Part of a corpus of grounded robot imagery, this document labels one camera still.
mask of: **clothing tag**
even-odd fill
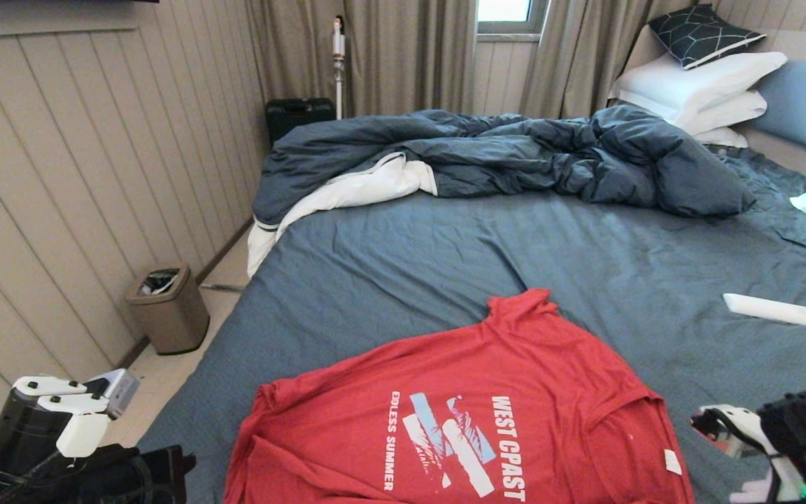
[[[677,473],[682,476],[682,468],[680,461],[677,460],[677,454],[674,450],[665,450],[665,467],[671,473]]]

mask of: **red t-shirt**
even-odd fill
[[[662,399],[548,297],[260,387],[226,502],[692,502]]]

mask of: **black suitcase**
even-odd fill
[[[271,99],[266,104],[269,143],[276,143],[300,125],[335,119],[335,104],[328,98]]]

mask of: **headboard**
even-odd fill
[[[799,96],[797,100],[791,100],[792,105],[796,108],[794,114],[788,107],[780,108],[780,103],[786,103],[790,93],[799,90],[797,83],[806,79],[806,31],[786,31],[785,29],[757,29],[757,31],[767,33],[768,37],[764,39],[764,42],[756,45],[754,51],[782,52],[789,58],[789,64],[771,74],[770,82],[766,77],[761,82],[759,90],[768,99],[770,112],[758,121],[736,125],[735,130],[745,135],[749,146],[754,150],[763,153],[786,168],[795,169],[806,175],[806,129],[804,127],[806,96]],[[649,26],[645,26],[633,45],[624,71],[649,63],[662,54],[665,54],[665,49]]]

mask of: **bed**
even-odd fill
[[[479,322],[489,297],[540,287],[663,396],[696,500],[724,501],[765,461],[728,461],[686,420],[806,387],[806,328],[732,314],[721,297],[806,305],[806,216],[788,201],[806,178],[751,149],[712,152],[756,198],[749,210],[692,218],[553,191],[420,192],[297,221],[139,446],[194,452],[189,501],[220,502],[260,384]]]

